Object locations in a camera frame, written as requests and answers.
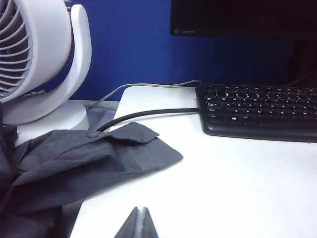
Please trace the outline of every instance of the black monitor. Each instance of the black monitor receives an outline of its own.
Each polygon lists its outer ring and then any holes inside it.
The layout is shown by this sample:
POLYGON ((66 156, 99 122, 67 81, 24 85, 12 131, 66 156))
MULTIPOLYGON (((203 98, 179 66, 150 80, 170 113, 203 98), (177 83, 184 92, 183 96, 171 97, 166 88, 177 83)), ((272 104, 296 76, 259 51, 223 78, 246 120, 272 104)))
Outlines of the black monitor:
POLYGON ((317 0, 172 0, 170 33, 317 39, 317 0))

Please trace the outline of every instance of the white desk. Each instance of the white desk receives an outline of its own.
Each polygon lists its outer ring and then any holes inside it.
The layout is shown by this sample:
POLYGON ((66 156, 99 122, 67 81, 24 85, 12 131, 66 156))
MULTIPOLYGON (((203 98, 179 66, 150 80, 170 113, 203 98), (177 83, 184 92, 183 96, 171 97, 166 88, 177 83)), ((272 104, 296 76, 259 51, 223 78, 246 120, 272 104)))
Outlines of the white desk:
MULTIPOLYGON (((195 106, 194 88, 130 87, 115 117, 195 106)), ((183 161, 85 199, 71 238, 113 238, 134 206, 161 238, 317 237, 317 144, 208 136, 198 115, 135 121, 183 161)))

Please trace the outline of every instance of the monitor logo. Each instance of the monitor logo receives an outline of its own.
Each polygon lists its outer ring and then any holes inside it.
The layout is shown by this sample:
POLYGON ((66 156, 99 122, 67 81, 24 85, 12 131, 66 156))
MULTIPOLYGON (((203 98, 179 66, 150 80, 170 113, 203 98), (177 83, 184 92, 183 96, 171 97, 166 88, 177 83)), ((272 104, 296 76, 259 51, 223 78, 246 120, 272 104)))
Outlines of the monitor logo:
POLYGON ((182 30, 181 33, 182 34, 187 34, 187 35, 192 35, 192 34, 194 34, 194 31, 192 31, 192 30, 182 30))
POLYGON ((179 29, 176 29, 176 30, 174 31, 174 33, 175 33, 176 35, 178 35, 179 33, 181 33, 181 34, 186 34, 186 35, 193 35, 193 34, 194 34, 194 31, 193 31, 193 30, 179 30, 179 29))

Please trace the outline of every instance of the shirt button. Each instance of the shirt button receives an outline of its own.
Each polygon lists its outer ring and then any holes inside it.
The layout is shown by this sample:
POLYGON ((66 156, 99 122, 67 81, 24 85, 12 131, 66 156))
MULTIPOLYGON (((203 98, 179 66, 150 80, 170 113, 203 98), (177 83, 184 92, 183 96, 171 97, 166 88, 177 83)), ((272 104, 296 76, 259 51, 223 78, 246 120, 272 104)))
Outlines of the shirt button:
POLYGON ((92 132, 92 133, 89 133, 87 136, 88 136, 88 138, 96 138, 98 135, 99 135, 99 133, 92 132))

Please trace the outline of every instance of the cable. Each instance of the cable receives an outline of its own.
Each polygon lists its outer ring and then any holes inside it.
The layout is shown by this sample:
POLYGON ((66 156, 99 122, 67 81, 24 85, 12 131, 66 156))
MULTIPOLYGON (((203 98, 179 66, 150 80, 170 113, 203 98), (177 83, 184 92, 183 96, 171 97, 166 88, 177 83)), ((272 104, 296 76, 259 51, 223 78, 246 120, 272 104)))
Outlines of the cable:
POLYGON ((91 109, 91 108, 102 108, 102 109, 109 109, 109 110, 111 110, 111 111, 117 111, 116 109, 114 109, 114 108, 110 108, 110 107, 107 107, 107 106, 101 106, 101 105, 84 105, 84 107, 86 108, 86 109, 91 109))
POLYGON ((112 121, 109 121, 108 123, 104 124, 100 128, 97 129, 97 131, 104 131, 108 129, 109 127, 122 122, 124 120, 132 119, 132 118, 138 118, 142 116, 148 116, 148 115, 154 115, 154 114, 168 114, 168 113, 198 113, 198 108, 176 108, 176 109, 159 109, 159 110, 151 110, 151 111, 144 111, 139 113, 132 113, 117 119, 114 119, 112 121))
POLYGON ((184 82, 184 83, 177 83, 177 84, 128 83, 128 84, 124 84, 124 85, 121 85, 121 86, 117 87, 111 93, 105 95, 103 98, 101 98, 100 100, 96 101, 92 106, 98 105, 99 103, 101 103, 102 101, 104 101, 108 97, 112 96, 115 92, 117 92, 118 90, 120 90, 121 88, 124 88, 124 87, 129 87, 129 86, 150 86, 150 87, 174 88, 174 87, 179 87, 179 86, 190 84, 190 83, 202 83, 202 81, 200 81, 200 80, 190 80, 190 81, 187 81, 187 82, 184 82))
POLYGON ((311 71, 308 73, 304 74, 303 76, 299 77, 298 79, 295 79, 294 81, 283 85, 283 87, 291 87, 292 85, 299 83, 300 81, 306 79, 307 77, 311 76, 315 71, 317 70, 317 67, 313 68, 311 71))

